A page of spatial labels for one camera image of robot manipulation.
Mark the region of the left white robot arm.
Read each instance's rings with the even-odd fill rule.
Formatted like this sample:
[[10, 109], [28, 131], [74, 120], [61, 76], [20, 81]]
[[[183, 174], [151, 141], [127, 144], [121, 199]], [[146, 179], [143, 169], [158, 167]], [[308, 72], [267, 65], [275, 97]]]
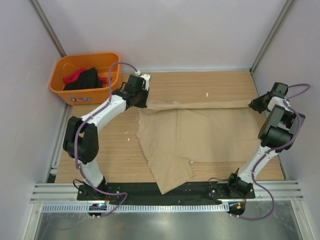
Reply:
[[99, 132], [129, 108], [147, 107], [150, 80], [149, 74], [131, 74], [104, 103], [82, 117], [72, 116], [67, 122], [62, 148], [73, 158], [83, 177], [84, 190], [95, 200], [101, 200], [107, 194], [106, 179], [97, 162]]

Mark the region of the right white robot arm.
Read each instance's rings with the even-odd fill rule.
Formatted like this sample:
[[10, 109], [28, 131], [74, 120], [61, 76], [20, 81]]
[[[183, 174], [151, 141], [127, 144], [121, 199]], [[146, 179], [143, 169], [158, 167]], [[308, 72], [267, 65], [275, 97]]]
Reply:
[[266, 164], [294, 144], [306, 116], [291, 107], [291, 98], [287, 96], [289, 88], [287, 84], [275, 82], [270, 91], [250, 102], [252, 110], [268, 111], [269, 115], [258, 133], [257, 152], [228, 178], [225, 192], [229, 197], [246, 198], [254, 191], [256, 177]]

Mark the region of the beige t shirt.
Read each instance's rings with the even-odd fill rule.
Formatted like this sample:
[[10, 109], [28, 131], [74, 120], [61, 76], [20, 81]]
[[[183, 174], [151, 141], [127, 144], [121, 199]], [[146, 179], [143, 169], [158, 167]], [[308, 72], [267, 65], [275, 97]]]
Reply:
[[192, 162], [245, 162], [260, 144], [246, 100], [151, 101], [138, 114], [136, 136], [162, 194], [193, 177]]

